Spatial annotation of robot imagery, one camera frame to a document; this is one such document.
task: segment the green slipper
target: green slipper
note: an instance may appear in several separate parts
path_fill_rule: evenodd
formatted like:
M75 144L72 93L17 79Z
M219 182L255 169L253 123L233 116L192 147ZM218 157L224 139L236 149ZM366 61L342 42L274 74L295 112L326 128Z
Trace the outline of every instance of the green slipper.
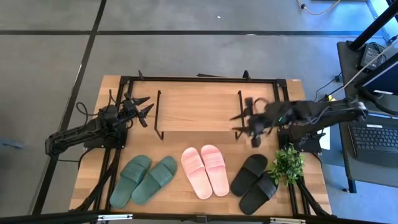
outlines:
M123 208L128 203L132 191L142 181L150 168L151 160L143 155L130 160L120 172L120 180L116 185L110 204L116 208Z
M148 171L148 175L132 192L131 200L139 205L147 203L156 192L173 179L176 171L177 162L173 157L166 156Z

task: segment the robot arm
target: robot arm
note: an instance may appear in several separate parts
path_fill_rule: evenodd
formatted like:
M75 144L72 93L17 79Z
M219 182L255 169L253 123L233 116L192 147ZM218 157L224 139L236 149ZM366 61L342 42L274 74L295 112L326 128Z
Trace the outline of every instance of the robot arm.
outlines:
M338 100L316 103L313 101L273 102L264 107L263 113L254 114L252 98L245 99L246 108L243 114L233 117L249 117L247 126L233 128L252 136L252 147L261 144L260 135L270 134L275 126L286 126L289 142L299 142L304 136L333 124L365 120L368 114L362 102L355 100Z
M87 124L51 134L45 140L45 153L49 156L57 156L70 146L98 139L111 139L114 142L119 142L126 133L125 123L135 117L138 117L142 126L146 127L144 118L154 104L142 111L139 111L136 106L147 101L149 97L135 99L126 93L125 98L121 111L118 111L116 106L109 105L101 109L98 116Z

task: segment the black desk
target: black desk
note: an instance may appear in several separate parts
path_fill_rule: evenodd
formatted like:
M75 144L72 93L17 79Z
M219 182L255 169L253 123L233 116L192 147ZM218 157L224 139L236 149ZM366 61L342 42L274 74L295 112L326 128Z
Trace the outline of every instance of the black desk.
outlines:
M353 52L348 48L346 42L337 43L338 56L340 60L341 72L343 74L344 84L347 83L357 72L356 65L360 60L362 52ZM392 56L393 53L388 52L387 58ZM360 79L365 74L358 75L356 79ZM349 85L345 89L346 96L354 96L358 94L354 85ZM365 103L369 112L382 113L371 102L362 98L360 101ZM379 102L392 110L398 110L398 96L383 96ZM344 163L346 175L348 178L349 191L356 193L355 180L369 182L374 184L388 185L398 187L398 169L377 166L357 161L354 156L353 145L348 131L348 123L340 123L340 137L343 145Z

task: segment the white cable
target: white cable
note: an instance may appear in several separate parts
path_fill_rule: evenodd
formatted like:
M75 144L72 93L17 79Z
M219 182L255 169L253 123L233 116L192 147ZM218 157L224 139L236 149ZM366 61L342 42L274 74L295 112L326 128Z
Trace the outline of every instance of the white cable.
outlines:
M338 93L340 93L341 91L343 91L359 74L361 74L361 72L363 70L365 70L365 68L367 68L370 64L372 64L375 60L377 60L379 57L381 57L382 55L384 55L384 53L386 51L388 51L390 48L392 48L395 44L398 43L398 39L393 42L390 46L388 46L388 48L384 49L381 53L379 53L373 60L371 60L368 64L366 64L357 74L354 75L353 78L351 78L339 91L337 91L335 93L335 95L337 95Z
M307 9L307 7L305 6L305 4L301 1L301 0L297 0L298 3L300 3L300 7L304 10L306 10L309 14L313 15L313 16L319 16L322 15L325 12L328 12L330 9L333 9L335 6L337 6L337 4L339 4L341 2L341 0L337 0L337 2L335 2L332 6L330 6L327 10L323 11L323 12L319 12L319 13L314 13L311 12Z

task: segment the pink slipper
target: pink slipper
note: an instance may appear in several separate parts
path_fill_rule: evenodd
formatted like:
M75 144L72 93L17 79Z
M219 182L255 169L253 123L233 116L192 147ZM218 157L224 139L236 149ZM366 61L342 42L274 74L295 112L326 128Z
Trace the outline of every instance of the pink slipper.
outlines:
M206 145L201 148L201 158L205 163L214 194L224 196L229 192L229 183L226 177L223 155L216 146Z
M193 190L200 199L207 199L213 193L198 151L194 147L186 149L181 156L181 164Z

